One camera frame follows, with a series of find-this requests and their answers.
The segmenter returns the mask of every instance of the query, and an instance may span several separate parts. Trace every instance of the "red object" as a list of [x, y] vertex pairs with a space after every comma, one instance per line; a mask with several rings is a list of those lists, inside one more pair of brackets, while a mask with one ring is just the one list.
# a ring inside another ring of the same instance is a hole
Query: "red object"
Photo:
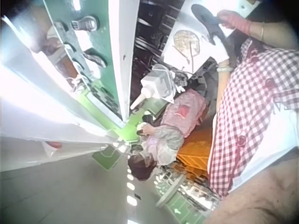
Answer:
[[56, 141], [46, 141], [46, 143], [56, 149], [60, 149], [62, 147], [62, 144], [60, 142], [56, 142]]

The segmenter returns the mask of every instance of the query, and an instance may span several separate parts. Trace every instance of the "dark hair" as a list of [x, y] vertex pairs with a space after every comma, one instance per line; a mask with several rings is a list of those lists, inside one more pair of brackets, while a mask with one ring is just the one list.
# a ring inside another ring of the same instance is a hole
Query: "dark hair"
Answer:
[[128, 166], [130, 167], [131, 174], [139, 181], [145, 181], [149, 179], [157, 163], [154, 161], [148, 167], [145, 166], [145, 160], [138, 162], [134, 161], [134, 155], [128, 159]]

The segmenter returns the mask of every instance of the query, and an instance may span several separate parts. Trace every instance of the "shoe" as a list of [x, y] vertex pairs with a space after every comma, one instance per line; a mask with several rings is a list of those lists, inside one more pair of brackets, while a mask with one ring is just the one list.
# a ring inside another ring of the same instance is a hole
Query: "shoe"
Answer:
[[96, 31], [100, 27], [99, 19], [95, 16], [85, 16], [81, 20], [71, 21], [74, 30]]
[[102, 59], [99, 55], [83, 52], [83, 56], [86, 59], [96, 63], [97, 65], [99, 65], [102, 68], [107, 67], [107, 62], [104, 59]]

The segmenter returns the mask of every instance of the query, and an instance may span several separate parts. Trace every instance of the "ceiling light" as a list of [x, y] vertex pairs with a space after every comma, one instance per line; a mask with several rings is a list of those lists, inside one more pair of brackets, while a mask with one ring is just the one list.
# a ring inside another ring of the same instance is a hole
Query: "ceiling light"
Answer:
[[128, 175], [127, 175], [127, 178], [128, 178], [129, 180], [131, 180], [131, 181], [134, 180], [134, 177], [133, 177], [131, 174], [128, 174]]
[[138, 224], [138, 223], [136, 223], [136, 222], [134, 222], [132, 220], [128, 220], [128, 224]]
[[135, 186], [131, 183], [127, 183], [127, 187], [130, 189], [130, 190], [135, 190]]
[[137, 205], [137, 200], [131, 196], [127, 196], [127, 202], [133, 206]]

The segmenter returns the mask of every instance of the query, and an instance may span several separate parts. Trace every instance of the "sleeve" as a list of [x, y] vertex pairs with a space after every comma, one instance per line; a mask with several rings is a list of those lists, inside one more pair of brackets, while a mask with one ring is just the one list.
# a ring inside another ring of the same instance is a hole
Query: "sleeve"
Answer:
[[169, 126], [156, 127], [154, 136], [165, 140], [167, 147], [172, 150], [179, 150], [184, 143], [182, 133], [176, 128]]

